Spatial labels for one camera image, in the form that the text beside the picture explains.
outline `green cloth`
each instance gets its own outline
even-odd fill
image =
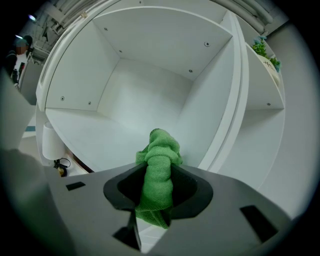
[[[136,153],[137,163],[148,163],[140,204],[135,208],[136,216],[164,229],[170,224],[173,207],[171,163],[182,164],[179,150],[179,143],[169,133],[154,129],[150,133],[149,145]]]

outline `shelf panel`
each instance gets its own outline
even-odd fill
[[[283,134],[284,110],[249,110],[219,174],[258,189],[268,175]]]
[[[249,61],[249,92],[246,110],[284,109],[285,105],[275,80],[248,44],[246,44],[246,50]]]
[[[125,127],[144,132],[147,137],[155,128],[171,134],[191,87],[191,80],[166,69],[120,59],[97,111]]]
[[[93,21],[122,59],[152,64],[192,81],[232,37],[209,19],[169,7],[121,9]]]
[[[134,163],[148,145],[141,135],[96,111],[47,108],[45,113],[63,143],[94,172]]]
[[[61,57],[50,83],[45,107],[96,111],[119,59],[95,24],[89,22]]]

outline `potted plant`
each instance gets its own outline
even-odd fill
[[[280,83],[280,78],[278,72],[281,68],[281,62],[274,58],[269,58],[266,53],[266,43],[265,40],[267,38],[265,36],[259,36],[257,39],[254,40],[254,45],[252,49],[258,55],[261,62],[264,64],[265,68],[268,70],[270,75],[273,77],[276,85],[278,86]]]

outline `ceiling light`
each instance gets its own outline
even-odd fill
[[[32,16],[32,15],[30,15],[30,14],[29,14],[28,16],[29,16],[29,19],[30,19],[30,20],[32,20],[32,21],[34,21],[34,22],[36,21],[36,18],[35,18],[34,16]]]

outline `black cable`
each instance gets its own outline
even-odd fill
[[[60,159],[59,159],[59,162],[60,162],[61,159],[65,159],[65,160],[67,160],[67,161],[69,162],[69,166],[68,166],[68,167],[65,167],[65,168],[69,168],[69,167],[71,166],[71,162],[70,162],[69,159],[67,159],[67,158],[60,158]]]

